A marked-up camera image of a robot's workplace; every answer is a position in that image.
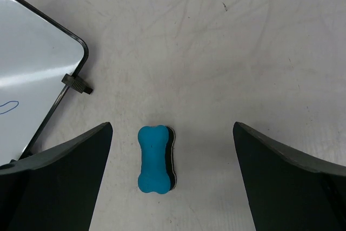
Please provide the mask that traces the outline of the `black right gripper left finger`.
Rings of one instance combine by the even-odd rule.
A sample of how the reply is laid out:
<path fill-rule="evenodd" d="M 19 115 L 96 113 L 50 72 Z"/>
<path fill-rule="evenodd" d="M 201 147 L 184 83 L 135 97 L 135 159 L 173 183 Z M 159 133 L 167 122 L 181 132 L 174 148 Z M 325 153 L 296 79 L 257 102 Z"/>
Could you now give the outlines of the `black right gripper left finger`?
<path fill-rule="evenodd" d="M 1 166 L 1 230 L 89 230 L 113 129 L 102 123 Z"/>

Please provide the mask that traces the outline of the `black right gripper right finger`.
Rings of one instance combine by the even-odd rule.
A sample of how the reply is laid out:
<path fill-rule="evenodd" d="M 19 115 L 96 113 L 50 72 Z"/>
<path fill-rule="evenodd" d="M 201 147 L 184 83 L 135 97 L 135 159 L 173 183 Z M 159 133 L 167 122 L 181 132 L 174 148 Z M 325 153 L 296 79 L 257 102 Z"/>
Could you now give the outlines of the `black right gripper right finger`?
<path fill-rule="evenodd" d="M 256 230 L 345 230 L 345 167 L 236 122 L 234 143 Z"/>

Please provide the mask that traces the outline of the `blue bone-shaped eraser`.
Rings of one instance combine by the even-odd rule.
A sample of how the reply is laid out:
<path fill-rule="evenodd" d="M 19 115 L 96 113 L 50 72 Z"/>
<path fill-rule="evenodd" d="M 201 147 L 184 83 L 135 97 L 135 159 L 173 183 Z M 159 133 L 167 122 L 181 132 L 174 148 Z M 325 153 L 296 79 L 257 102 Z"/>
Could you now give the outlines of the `blue bone-shaped eraser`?
<path fill-rule="evenodd" d="M 172 127 L 145 126 L 138 132 L 141 148 L 141 172 L 138 187 L 144 193 L 166 194 L 175 188 L 175 131 Z"/>

